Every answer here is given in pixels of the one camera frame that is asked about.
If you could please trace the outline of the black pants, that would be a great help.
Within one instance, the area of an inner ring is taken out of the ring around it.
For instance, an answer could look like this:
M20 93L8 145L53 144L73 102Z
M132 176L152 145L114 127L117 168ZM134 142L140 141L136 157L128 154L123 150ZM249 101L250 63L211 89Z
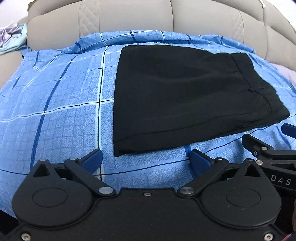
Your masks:
M126 46L113 103L114 156L176 148L290 116L245 53Z

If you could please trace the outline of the lavender pillow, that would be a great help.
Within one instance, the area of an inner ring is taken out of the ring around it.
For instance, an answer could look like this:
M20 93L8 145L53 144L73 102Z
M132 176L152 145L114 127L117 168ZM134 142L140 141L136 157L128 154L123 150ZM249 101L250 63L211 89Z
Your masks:
M296 85L296 72L286 68L285 66L272 63L272 65L284 76L286 77L293 85Z

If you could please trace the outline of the blue plaid bed sheet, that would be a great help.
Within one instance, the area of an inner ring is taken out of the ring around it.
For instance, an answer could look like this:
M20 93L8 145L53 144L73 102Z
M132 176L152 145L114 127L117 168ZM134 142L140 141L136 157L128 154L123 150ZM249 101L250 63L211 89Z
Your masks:
M163 31L95 33L58 50L24 50L22 62L1 89L1 210L11 201L34 164L62 163L102 150L94 176L121 188L180 188L192 180L189 152L232 163L251 158L241 134L170 150L114 157L112 145L115 74L122 48L172 45L211 53L245 53L260 77L276 90L295 124L295 86L254 49L219 35L190 36Z

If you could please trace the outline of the beige leather headboard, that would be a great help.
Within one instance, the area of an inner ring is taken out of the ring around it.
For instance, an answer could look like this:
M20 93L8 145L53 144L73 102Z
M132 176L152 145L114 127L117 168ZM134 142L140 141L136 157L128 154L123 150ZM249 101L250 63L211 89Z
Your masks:
M295 71L293 1L2 1L1 26L11 22L27 24L32 50L61 49L112 31L214 34Z

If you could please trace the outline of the pile of light clothes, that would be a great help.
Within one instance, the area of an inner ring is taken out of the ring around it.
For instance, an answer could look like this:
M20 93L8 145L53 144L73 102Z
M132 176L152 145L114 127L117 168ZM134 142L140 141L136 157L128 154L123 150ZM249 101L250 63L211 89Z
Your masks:
M27 24L12 23L1 27L1 55L26 47Z

